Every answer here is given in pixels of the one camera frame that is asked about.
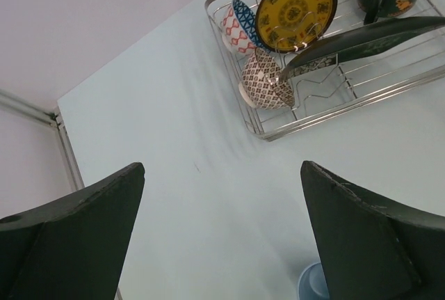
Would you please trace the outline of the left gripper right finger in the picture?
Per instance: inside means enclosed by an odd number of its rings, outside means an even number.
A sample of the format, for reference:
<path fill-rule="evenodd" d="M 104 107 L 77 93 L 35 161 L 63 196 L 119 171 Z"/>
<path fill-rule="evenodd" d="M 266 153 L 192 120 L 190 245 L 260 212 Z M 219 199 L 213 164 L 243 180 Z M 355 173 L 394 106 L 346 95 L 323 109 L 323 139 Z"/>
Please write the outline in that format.
<path fill-rule="evenodd" d="M 331 299 L 443 299 L 444 217 L 313 161 L 302 190 Z"/>

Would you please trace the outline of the steel wire dish rack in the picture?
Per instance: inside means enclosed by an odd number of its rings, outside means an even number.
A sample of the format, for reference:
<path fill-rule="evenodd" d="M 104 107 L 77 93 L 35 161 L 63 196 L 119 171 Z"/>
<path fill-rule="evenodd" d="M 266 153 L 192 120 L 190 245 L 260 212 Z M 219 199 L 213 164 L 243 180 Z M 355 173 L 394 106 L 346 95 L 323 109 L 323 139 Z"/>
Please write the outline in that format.
<path fill-rule="evenodd" d="M 247 61 L 223 43 L 221 22 L 232 0 L 206 0 L 204 9 L 222 56 L 238 109 L 247 130 L 274 141 L 349 111 L 385 100 L 444 78 L 444 28 L 419 35 L 393 49 L 355 61 L 335 63 L 291 80 L 296 103 L 277 110 L 253 109 L 241 96 L 238 83 Z M 255 11 L 260 0 L 241 0 Z M 325 38 L 362 26 L 356 0 L 338 0 L 333 23 Z M 444 17 L 441 0 L 419 0 L 407 14 Z"/>

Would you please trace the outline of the red patterned white bowl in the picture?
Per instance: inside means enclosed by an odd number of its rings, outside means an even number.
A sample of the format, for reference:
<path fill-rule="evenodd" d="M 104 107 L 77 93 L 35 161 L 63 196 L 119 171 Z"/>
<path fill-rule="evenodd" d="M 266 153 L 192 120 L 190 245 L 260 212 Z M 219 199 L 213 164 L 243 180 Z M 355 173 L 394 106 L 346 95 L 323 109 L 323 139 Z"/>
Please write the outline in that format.
<path fill-rule="evenodd" d="M 246 61 L 238 89 L 253 109 L 293 107 L 295 96 L 288 81 L 279 81 L 281 68 L 265 50 L 257 47 Z"/>

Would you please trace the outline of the yellow patterned round plate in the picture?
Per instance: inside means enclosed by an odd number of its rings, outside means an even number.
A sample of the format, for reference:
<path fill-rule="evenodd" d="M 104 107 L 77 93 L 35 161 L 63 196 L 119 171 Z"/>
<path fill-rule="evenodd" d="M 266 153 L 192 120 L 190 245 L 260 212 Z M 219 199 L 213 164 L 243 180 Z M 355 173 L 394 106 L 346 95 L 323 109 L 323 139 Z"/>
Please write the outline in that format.
<path fill-rule="evenodd" d="M 329 29 L 338 0 L 261 0 L 255 28 L 259 41 L 278 53 L 297 52 Z"/>

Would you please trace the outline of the black floral square plate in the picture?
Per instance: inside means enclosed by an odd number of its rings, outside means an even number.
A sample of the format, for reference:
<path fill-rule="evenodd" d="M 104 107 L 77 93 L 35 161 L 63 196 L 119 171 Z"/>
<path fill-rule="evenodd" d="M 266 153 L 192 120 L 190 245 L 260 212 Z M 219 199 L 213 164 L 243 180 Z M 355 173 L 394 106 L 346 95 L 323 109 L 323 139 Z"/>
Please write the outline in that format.
<path fill-rule="evenodd" d="M 278 81 L 332 64 L 378 55 L 424 33 L 444 27 L 440 16 L 387 19 L 317 40 L 293 58 Z"/>

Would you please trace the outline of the blue triangle patterned bowl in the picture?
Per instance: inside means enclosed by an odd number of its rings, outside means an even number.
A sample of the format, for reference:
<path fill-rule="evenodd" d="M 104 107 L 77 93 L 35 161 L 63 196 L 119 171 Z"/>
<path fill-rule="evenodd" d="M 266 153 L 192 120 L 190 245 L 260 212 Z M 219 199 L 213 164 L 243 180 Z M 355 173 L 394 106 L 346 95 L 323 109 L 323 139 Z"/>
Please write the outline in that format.
<path fill-rule="evenodd" d="M 249 56 L 258 47 L 270 53 L 260 41 L 255 25 L 256 16 L 241 0 L 232 0 L 220 23 L 222 41 L 234 54 Z"/>

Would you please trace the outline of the light blue plastic cup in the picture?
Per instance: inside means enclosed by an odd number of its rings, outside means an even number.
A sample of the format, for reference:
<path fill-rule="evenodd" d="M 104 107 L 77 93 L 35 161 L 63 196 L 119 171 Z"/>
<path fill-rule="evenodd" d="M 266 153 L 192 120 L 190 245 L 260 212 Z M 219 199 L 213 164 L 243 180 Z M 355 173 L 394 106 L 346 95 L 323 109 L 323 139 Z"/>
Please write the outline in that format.
<path fill-rule="evenodd" d="M 321 262 L 307 266 L 298 279 L 299 300 L 328 300 L 329 291 Z"/>

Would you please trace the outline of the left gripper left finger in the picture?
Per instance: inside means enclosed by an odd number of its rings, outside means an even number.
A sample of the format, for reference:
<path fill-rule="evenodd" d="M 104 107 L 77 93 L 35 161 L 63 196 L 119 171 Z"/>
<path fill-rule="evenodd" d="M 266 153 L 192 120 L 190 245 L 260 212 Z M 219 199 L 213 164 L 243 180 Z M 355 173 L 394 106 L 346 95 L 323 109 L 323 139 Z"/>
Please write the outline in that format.
<path fill-rule="evenodd" d="M 2 218 L 1 298 L 114 299 L 144 184 L 135 162 Z"/>

